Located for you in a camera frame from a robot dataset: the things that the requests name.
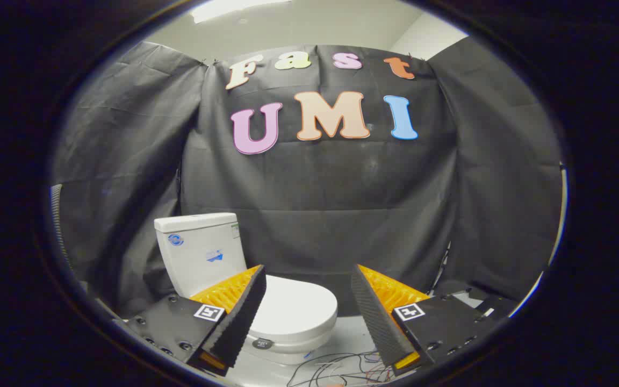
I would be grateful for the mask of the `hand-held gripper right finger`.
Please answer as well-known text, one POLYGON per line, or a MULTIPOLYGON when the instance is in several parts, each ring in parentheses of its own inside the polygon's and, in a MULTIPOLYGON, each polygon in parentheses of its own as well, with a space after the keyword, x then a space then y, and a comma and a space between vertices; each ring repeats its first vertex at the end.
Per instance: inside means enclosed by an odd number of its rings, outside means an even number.
POLYGON ((475 289, 428 296, 362 265, 354 267, 351 288, 381 361, 395 376, 458 357, 487 339, 516 305, 475 289))

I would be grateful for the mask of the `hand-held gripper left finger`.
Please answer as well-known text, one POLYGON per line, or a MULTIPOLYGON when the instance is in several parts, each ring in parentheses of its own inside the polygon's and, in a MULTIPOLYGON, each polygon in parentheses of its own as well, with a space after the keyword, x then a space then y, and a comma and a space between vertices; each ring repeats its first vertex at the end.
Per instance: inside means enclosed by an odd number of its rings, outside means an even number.
POLYGON ((140 340, 219 376, 234 367, 260 308, 267 279, 257 265, 191 297, 165 296, 127 320, 140 340))

